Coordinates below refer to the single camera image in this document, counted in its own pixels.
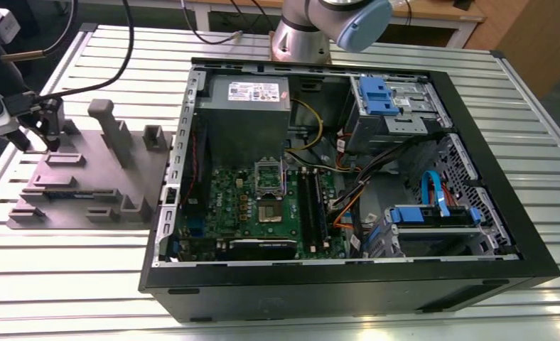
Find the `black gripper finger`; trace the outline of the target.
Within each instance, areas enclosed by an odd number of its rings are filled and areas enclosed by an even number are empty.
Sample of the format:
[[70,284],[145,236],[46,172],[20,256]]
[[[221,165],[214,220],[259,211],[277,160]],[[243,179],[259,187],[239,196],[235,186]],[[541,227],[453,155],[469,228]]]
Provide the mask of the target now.
[[[22,94],[4,97],[2,102],[10,114],[11,123],[18,123],[19,126],[40,136],[38,131],[39,118],[32,111],[35,98],[36,94],[34,92],[23,92]],[[19,151],[26,152],[31,148],[28,137],[19,128],[11,129],[8,133],[3,134],[3,138],[14,144]]]
[[60,133],[64,128],[64,101],[60,97],[47,99],[35,112],[39,116],[39,134],[48,151],[56,152],[60,146]]

